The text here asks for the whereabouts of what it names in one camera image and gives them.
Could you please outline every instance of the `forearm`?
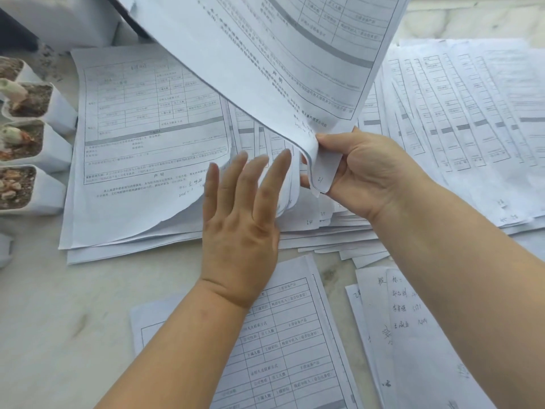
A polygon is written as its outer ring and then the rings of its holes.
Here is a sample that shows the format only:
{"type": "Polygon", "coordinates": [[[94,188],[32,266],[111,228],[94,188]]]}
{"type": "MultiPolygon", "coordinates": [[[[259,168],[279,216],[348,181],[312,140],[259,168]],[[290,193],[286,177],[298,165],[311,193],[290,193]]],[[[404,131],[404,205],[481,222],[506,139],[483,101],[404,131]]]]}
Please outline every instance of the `forearm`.
{"type": "Polygon", "coordinates": [[[545,407],[543,262],[431,181],[372,225],[494,403],[545,407]]]}
{"type": "Polygon", "coordinates": [[[204,409],[247,310],[198,282],[96,409],[204,409]]]}

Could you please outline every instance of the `hand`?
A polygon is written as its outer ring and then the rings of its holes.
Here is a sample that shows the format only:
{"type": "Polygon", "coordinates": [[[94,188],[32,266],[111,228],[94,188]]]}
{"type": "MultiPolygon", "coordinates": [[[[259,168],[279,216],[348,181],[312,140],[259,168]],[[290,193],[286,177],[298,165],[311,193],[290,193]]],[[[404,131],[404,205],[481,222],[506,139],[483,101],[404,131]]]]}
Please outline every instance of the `hand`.
{"type": "Polygon", "coordinates": [[[235,305],[249,309],[269,281],[278,259],[278,194],[292,155],[276,157],[258,189],[269,158],[248,164],[239,154],[223,175],[210,164],[204,185],[201,282],[235,305]]]}
{"type": "MultiPolygon", "coordinates": [[[[362,132],[317,134],[321,146],[342,153],[327,195],[351,212],[373,221],[387,206],[402,199],[407,187],[429,177],[392,139],[362,132]]],[[[301,185],[309,187],[307,175],[301,185]]]]}

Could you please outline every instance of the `left hand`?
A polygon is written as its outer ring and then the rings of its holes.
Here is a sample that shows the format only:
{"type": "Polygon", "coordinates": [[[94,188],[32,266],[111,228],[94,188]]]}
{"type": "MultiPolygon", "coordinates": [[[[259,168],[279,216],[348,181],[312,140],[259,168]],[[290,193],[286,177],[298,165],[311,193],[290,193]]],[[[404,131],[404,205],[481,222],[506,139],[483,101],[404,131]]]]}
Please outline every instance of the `left hand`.
{"type": "Polygon", "coordinates": [[[249,309],[269,281],[278,258],[276,206],[292,160],[276,157],[258,188],[269,158],[246,164],[239,154],[223,175],[210,164],[204,185],[203,263],[200,283],[237,306],[249,309]]]}

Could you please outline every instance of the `white marble table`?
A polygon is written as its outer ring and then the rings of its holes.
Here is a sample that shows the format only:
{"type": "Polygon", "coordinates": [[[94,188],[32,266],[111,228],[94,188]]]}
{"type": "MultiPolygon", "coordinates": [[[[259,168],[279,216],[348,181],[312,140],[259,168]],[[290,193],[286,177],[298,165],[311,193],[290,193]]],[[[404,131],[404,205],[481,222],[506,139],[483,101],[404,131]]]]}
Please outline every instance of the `white marble table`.
{"type": "MultiPolygon", "coordinates": [[[[545,47],[545,0],[413,0],[401,38],[523,37],[545,47]]],[[[136,42],[129,33],[123,43],[136,42]]],[[[48,79],[77,105],[69,58],[48,79]]],[[[90,408],[133,359],[129,309],[196,281],[201,243],[174,244],[112,260],[66,266],[57,250],[62,219],[2,219],[16,238],[15,258],[0,270],[0,407],[90,408]]],[[[297,256],[280,253],[280,260],[297,256]]],[[[344,286],[351,261],[315,255],[366,409],[378,408],[344,286]]]]}

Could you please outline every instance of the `soil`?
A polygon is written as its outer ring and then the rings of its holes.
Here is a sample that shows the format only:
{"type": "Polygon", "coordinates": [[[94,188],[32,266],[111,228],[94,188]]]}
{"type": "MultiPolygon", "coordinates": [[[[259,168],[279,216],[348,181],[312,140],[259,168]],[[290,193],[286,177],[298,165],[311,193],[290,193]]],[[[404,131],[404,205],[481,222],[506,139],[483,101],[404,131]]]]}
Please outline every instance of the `soil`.
{"type": "Polygon", "coordinates": [[[6,167],[0,171],[0,179],[4,179],[4,174],[6,173],[6,171],[17,171],[21,174],[21,178],[17,179],[17,182],[21,184],[21,190],[17,191],[17,195],[14,199],[9,199],[7,201],[0,199],[0,210],[17,209],[28,205],[32,197],[32,190],[34,189],[36,169],[34,169],[33,167],[6,167]]]}
{"type": "Polygon", "coordinates": [[[38,118],[45,115],[53,88],[47,85],[28,83],[21,83],[21,86],[27,89],[28,97],[18,103],[15,109],[14,104],[10,102],[10,115],[16,118],[38,118]]]}
{"type": "Polygon", "coordinates": [[[0,58],[0,78],[6,78],[14,82],[21,70],[23,70],[23,66],[22,60],[10,57],[0,58]]]}
{"type": "Polygon", "coordinates": [[[42,122],[29,122],[25,125],[17,125],[17,128],[27,132],[34,142],[26,145],[8,145],[5,146],[11,150],[11,153],[0,153],[0,161],[12,161],[23,157],[36,156],[41,152],[44,144],[44,124],[42,122]]]}

